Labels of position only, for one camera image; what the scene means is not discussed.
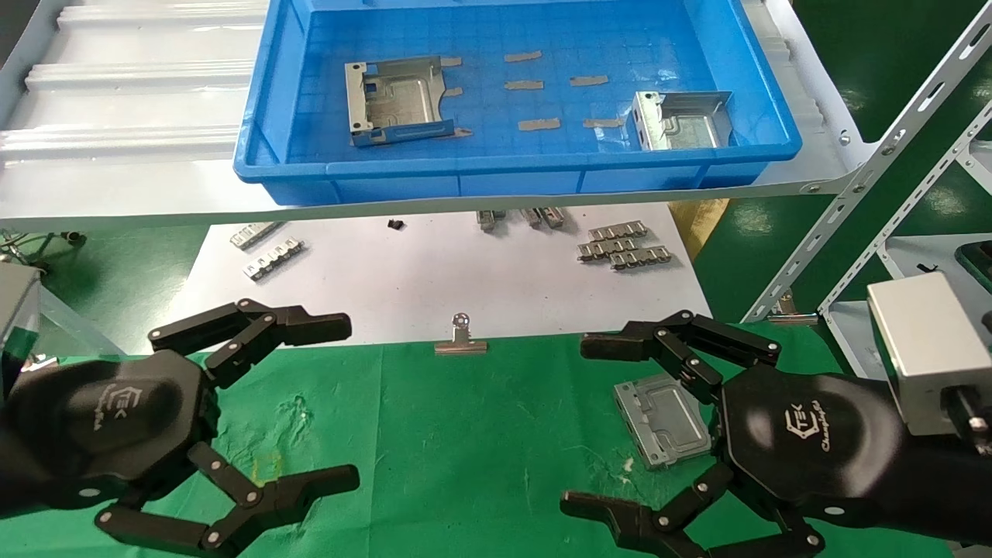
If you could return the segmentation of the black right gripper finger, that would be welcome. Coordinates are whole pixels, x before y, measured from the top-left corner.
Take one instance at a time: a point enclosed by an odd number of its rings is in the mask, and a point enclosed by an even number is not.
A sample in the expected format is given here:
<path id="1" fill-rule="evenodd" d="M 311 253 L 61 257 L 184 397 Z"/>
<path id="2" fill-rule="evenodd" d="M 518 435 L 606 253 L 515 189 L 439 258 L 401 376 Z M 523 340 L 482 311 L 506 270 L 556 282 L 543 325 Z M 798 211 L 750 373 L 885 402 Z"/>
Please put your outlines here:
<path id="1" fill-rule="evenodd" d="M 654 360 L 702 404 L 722 401 L 723 376 L 699 352 L 747 370 L 776 365 L 780 345 L 755 333 L 688 310 L 658 322 L 629 321 L 620 332 L 585 333 L 580 354 L 589 360 Z"/>
<path id="2" fill-rule="evenodd" d="M 560 511 L 606 525 L 621 549 L 656 557 L 815 557 L 825 550 L 822 534 L 793 511 L 771 512 L 780 533 L 705 549 L 688 536 L 688 526 L 733 487 L 736 474 L 716 463 L 697 480 L 654 509 L 637 501 L 590 492 L 566 491 Z"/>

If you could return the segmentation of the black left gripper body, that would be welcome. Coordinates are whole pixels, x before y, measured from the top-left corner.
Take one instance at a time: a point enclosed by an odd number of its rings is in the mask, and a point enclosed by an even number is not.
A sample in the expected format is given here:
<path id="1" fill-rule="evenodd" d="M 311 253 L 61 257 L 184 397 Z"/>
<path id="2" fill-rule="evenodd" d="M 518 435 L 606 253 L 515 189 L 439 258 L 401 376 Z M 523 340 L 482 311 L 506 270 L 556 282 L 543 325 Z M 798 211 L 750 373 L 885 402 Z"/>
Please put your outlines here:
<path id="1" fill-rule="evenodd" d="M 219 431 L 219 399 L 201 367 L 171 350 L 89 360 L 22 378 L 22 501 L 89 508 L 160 499 L 194 472 L 188 451 Z"/>

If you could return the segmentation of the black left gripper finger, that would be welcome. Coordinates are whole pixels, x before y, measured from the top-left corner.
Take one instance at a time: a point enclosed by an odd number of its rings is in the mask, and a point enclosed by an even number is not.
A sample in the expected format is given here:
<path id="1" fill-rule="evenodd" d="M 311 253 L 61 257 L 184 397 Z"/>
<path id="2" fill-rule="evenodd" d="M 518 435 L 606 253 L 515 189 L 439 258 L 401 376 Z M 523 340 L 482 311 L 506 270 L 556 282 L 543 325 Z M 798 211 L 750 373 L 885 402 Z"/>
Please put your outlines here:
<path id="1" fill-rule="evenodd" d="M 309 346 L 348 339 L 352 322 L 345 313 L 309 315 L 301 306 L 271 308 L 242 299 L 158 326 L 149 332 L 154 350 L 209 354 L 203 372 L 213 388 L 230 388 L 279 346 Z"/>
<path id="2" fill-rule="evenodd" d="M 195 465 L 233 502 L 231 511 L 212 524 L 152 515 L 142 510 L 144 495 L 129 495 L 107 506 L 95 526 L 121 544 L 192 557 L 237 557 L 270 529 L 297 524 L 313 502 L 357 490 L 357 466 L 325 467 L 278 477 L 258 487 L 208 443 L 187 452 Z"/>

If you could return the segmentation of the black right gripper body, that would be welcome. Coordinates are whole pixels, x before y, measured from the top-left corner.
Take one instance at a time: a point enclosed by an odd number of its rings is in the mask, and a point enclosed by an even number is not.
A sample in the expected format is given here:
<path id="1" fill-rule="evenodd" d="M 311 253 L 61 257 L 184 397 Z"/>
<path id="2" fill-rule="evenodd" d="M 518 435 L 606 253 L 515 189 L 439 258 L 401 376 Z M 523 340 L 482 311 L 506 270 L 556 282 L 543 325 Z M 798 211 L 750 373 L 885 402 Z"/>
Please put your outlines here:
<path id="1" fill-rule="evenodd" d="M 723 384 L 718 417 L 732 491 L 765 517 L 878 519 L 879 488 L 908 437 L 882 381 L 769 365 Z"/>

